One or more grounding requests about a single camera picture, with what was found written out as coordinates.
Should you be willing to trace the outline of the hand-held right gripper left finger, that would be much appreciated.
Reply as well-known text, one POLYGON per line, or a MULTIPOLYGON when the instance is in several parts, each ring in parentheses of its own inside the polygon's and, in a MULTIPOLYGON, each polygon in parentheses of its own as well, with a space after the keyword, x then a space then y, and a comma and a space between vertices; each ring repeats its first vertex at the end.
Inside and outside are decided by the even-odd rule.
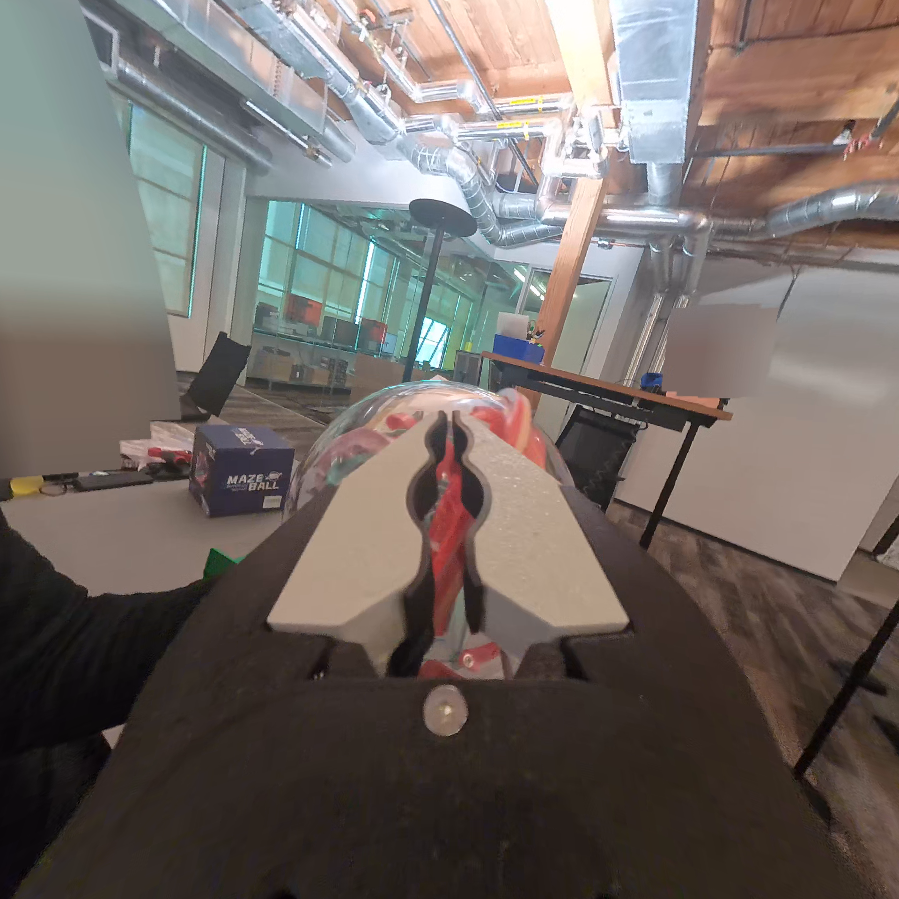
POLYGON ((406 610, 431 562, 414 491, 424 486, 428 509, 447 424, 444 412, 426 413, 343 479, 273 604, 271 630, 359 645, 383 675, 408 630, 428 629, 433 600, 406 610))

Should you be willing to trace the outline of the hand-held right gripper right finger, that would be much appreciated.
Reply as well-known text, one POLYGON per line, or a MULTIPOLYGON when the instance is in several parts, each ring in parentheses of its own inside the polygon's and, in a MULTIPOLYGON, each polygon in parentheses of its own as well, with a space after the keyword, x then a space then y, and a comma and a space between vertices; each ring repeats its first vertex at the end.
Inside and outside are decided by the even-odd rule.
POLYGON ((463 505, 464 597, 471 632, 508 674, 535 646, 623 635, 631 622, 563 485, 471 413, 452 415, 463 505))

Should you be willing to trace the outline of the clear maze ball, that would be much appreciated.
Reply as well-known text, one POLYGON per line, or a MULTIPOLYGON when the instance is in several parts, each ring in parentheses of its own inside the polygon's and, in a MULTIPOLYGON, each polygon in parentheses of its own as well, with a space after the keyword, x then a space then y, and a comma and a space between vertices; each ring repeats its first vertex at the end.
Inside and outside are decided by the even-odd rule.
MULTIPOLYGON (((291 516, 327 486, 339 486, 359 467, 432 411, 472 414, 504 442, 564 486, 574 480, 556 445, 534 422, 530 403, 509 388, 492 393, 442 376, 381 389, 344 410, 325 429, 291 477, 285 515, 291 516)), ((437 466, 437 497, 424 515, 436 596, 435 636, 424 655, 421 678, 509 679, 520 663, 466 623, 462 598, 464 538, 474 521, 462 503, 461 467, 447 437, 437 466)))

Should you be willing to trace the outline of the person's left forearm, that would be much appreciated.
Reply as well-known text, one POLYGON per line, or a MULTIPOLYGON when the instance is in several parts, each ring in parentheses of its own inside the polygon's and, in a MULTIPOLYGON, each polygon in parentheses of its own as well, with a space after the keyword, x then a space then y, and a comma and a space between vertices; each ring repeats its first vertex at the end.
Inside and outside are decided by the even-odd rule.
POLYGON ((91 596, 1 517, 1 753, 123 725, 216 579, 91 596))

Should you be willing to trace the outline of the black mesh chair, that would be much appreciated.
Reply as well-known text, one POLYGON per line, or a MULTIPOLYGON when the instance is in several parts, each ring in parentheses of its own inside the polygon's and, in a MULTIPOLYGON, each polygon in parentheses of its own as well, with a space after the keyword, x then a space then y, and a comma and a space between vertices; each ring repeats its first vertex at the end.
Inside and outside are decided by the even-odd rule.
POLYGON ((556 439, 575 487, 601 511, 612 502, 641 427, 637 421, 576 405, 556 439))

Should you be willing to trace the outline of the dark blue toy box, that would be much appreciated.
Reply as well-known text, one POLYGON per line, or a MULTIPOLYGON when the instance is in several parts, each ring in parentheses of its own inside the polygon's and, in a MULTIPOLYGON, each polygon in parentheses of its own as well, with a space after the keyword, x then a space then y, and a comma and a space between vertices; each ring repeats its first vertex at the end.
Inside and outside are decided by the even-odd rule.
POLYGON ((282 512, 295 450, 264 426, 201 424, 189 490, 208 518, 282 512))

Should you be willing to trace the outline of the wooden desk with black legs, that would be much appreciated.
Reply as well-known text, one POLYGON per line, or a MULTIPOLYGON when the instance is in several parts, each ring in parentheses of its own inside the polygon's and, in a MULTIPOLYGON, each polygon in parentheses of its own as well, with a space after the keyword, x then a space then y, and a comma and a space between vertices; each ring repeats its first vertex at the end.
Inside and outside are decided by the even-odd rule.
POLYGON ((725 409, 669 398, 637 388, 627 388, 589 376, 527 362, 500 354, 481 352, 483 360, 495 365, 500 384, 505 388, 522 388, 540 395, 565 400, 594 412, 609 413, 629 421, 639 421, 676 433, 685 432, 678 455, 656 500, 639 545, 649 549, 657 527, 663 519, 687 455, 700 428, 711 428, 720 421, 731 421, 725 409))

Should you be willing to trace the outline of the blue storage bin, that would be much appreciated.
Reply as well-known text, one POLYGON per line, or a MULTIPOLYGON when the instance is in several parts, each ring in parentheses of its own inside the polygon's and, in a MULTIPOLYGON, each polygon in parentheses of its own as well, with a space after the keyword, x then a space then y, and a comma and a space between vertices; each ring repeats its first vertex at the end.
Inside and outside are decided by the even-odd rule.
POLYGON ((545 356, 545 349, 541 344, 500 333, 494 336, 492 352, 496 356, 530 364, 541 364, 545 356))

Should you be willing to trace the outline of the open black laptop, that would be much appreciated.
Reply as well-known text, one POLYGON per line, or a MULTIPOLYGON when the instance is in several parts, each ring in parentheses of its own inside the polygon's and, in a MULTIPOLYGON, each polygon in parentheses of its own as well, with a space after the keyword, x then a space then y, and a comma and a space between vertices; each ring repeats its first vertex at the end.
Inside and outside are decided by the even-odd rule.
POLYGON ((219 416, 241 374, 251 347, 219 332, 207 359, 185 393, 179 398, 179 422, 202 423, 219 416))

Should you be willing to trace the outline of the flat black device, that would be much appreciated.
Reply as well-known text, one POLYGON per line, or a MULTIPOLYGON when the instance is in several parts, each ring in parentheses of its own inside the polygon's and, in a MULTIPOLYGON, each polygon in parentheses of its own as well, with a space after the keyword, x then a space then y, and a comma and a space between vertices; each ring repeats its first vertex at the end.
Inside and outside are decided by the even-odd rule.
POLYGON ((119 469, 79 475, 74 478, 73 486, 78 492, 94 492, 130 486, 148 486, 154 482, 155 479, 145 471, 119 469))

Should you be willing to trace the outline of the black stand leg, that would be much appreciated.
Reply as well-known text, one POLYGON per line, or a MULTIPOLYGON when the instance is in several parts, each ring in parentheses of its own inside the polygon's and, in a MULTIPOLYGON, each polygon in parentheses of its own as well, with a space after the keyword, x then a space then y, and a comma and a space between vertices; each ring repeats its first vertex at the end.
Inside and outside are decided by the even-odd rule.
POLYGON ((881 652, 893 641, 890 662, 897 665, 897 569, 880 564, 880 552, 897 540, 897 523, 886 528, 879 540, 863 537, 848 565, 825 594, 823 617, 815 621, 825 642, 824 665, 834 677, 834 697, 815 726, 803 748, 793 774, 799 782, 807 781, 815 761, 833 735, 840 719, 854 700, 874 700, 882 706, 887 692, 893 691, 893 706, 875 711, 875 717, 897 719, 897 674, 883 671, 875 675, 874 667, 881 652))

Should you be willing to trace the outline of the black floor lamp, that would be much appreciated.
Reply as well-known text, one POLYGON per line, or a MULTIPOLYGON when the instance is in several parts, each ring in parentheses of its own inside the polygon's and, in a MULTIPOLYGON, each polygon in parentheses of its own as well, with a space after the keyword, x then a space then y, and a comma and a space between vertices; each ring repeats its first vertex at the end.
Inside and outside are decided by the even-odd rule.
POLYGON ((433 244, 413 321, 402 376, 402 383, 404 384, 412 381, 413 369, 421 340, 421 330, 428 309, 444 238, 446 236, 449 236, 451 239, 470 237, 478 229, 476 219, 468 211, 439 199, 414 199, 409 205, 409 214, 415 223, 433 233, 433 244))

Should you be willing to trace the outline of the silver round ventilation ducts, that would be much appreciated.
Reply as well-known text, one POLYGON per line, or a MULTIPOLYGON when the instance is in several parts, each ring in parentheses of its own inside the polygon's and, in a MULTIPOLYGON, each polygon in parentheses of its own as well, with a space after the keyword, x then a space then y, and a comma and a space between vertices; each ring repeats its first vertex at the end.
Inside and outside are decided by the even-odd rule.
POLYGON ((562 234, 571 199, 563 182, 609 180, 613 153, 646 169, 647 192, 604 204, 596 234, 771 241, 843 221, 897 224, 897 179, 838 185, 750 217, 676 208, 676 169, 630 159, 620 104, 596 93, 496 98, 429 2, 466 65, 467 79, 421 83, 406 56, 379 37, 388 28, 361 2, 116 2, 175 51, 228 83, 307 153, 343 165, 362 148, 403 158, 455 182, 484 239, 495 246, 562 234))

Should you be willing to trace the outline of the wooden post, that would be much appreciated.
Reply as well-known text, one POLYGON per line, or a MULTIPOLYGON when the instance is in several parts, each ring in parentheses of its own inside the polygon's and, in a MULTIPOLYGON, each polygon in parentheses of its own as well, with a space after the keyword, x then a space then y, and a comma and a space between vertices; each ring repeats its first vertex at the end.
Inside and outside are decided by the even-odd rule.
POLYGON ((605 179, 584 178, 575 186, 536 322, 536 329, 542 331, 543 367, 552 365, 607 189, 605 179))

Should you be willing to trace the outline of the rectangular metal air duct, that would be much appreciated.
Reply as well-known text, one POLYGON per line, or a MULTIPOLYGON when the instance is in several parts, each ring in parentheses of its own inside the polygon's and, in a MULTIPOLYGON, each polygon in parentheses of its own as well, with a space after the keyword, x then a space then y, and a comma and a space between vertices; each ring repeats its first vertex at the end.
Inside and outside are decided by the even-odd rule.
POLYGON ((698 1, 610 1, 622 126, 633 163, 685 161, 698 1))

